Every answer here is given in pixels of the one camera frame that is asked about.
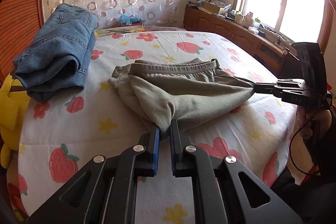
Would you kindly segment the person's right hand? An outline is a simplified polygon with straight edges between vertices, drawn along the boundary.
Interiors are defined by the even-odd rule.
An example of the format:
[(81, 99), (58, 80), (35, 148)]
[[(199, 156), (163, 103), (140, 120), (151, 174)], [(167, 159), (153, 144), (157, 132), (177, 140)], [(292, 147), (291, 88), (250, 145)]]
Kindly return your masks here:
[(302, 128), (299, 134), (303, 139), (321, 138), (329, 130), (332, 122), (330, 110), (309, 110), (302, 106), (297, 110), (298, 125)]

